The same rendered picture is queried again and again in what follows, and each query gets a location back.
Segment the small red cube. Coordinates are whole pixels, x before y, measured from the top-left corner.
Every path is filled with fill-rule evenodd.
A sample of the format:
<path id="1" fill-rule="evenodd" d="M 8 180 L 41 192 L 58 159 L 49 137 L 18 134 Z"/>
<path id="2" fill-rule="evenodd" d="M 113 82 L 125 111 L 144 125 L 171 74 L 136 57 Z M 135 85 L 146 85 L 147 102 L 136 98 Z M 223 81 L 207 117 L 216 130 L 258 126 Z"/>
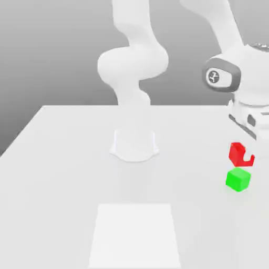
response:
<path id="1" fill-rule="evenodd" d="M 240 142 L 232 142 L 230 146 L 229 159 L 235 167 L 252 167 L 255 156 L 252 154 L 249 160 L 244 160 L 246 148 Z"/>

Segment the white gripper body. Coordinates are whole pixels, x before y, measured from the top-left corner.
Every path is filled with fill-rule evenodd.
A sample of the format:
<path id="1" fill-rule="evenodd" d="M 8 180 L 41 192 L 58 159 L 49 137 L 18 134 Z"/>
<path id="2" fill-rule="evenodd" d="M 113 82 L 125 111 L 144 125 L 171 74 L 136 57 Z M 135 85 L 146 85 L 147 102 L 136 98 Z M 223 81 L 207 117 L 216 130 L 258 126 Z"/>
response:
<path id="1" fill-rule="evenodd" d="M 236 139 L 246 150 L 259 159 L 269 159 L 269 112 L 246 112 L 241 122 L 231 113 L 229 118 L 237 126 Z"/>

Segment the small green cube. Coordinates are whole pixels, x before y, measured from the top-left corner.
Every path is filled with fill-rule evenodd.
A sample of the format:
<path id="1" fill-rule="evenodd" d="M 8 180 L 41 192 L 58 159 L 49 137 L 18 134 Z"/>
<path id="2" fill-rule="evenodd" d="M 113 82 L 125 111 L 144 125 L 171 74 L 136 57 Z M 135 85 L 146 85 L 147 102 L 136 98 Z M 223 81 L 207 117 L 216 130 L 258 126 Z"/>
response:
<path id="1" fill-rule="evenodd" d="M 231 189 L 241 192 L 248 188 L 251 179 L 251 174 L 239 167 L 230 170 L 226 176 L 225 184 Z"/>

